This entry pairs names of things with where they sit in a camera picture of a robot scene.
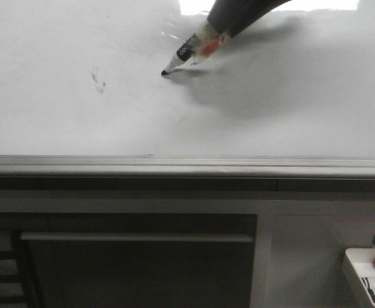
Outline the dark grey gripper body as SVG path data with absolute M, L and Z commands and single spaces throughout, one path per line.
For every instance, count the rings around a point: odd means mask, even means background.
M 228 33 L 231 38 L 289 0 L 219 0 L 215 1 L 208 23 L 217 33 Z

